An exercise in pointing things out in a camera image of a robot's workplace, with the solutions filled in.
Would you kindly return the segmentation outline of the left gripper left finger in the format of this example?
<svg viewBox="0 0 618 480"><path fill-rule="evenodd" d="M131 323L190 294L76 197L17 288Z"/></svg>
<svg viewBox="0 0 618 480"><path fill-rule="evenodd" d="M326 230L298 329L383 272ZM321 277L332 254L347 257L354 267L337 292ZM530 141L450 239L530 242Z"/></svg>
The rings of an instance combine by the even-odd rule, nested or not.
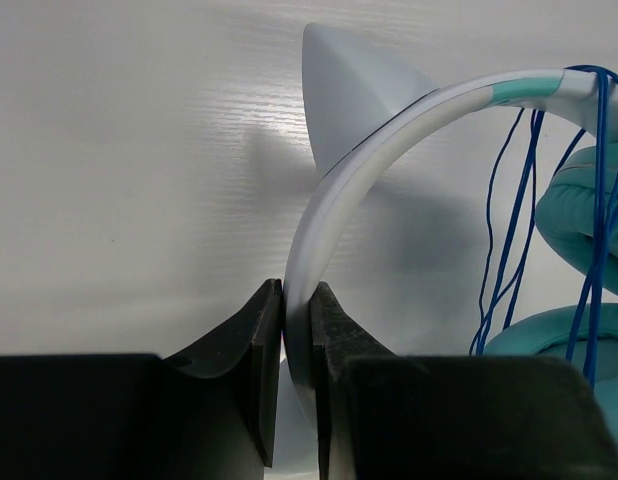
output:
<svg viewBox="0 0 618 480"><path fill-rule="evenodd" d="M0 356L0 479L260 479L282 286L177 353Z"/></svg>

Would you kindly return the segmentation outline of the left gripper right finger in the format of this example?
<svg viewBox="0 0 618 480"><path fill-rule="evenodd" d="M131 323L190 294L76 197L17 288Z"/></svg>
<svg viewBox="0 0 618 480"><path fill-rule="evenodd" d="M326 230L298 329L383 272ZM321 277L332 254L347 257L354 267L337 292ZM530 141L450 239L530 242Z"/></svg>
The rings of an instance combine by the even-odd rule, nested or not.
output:
<svg viewBox="0 0 618 480"><path fill-rule="evenodd" d="M584 378L547 356L398 356L341 307L310 303L324 479L618 479Z"/></svg>

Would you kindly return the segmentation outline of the teal cat-ear headphones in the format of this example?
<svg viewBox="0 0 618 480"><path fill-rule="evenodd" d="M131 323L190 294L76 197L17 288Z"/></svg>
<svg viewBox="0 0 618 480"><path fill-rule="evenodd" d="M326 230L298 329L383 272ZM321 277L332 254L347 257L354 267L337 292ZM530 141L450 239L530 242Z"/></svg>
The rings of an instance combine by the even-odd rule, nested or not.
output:
<svg viewBox="0 0 618 480"><path fill-rule="evenodd" d="M346 31L303 32L306 126L320 176L284 275L283 340L317 434L309 303L360 202L400 157L494 107L529 137L509 223L490 237L478 325L464 355L547 356L585 380L618 447L618 74L580 64L446 87Z"/></svg>

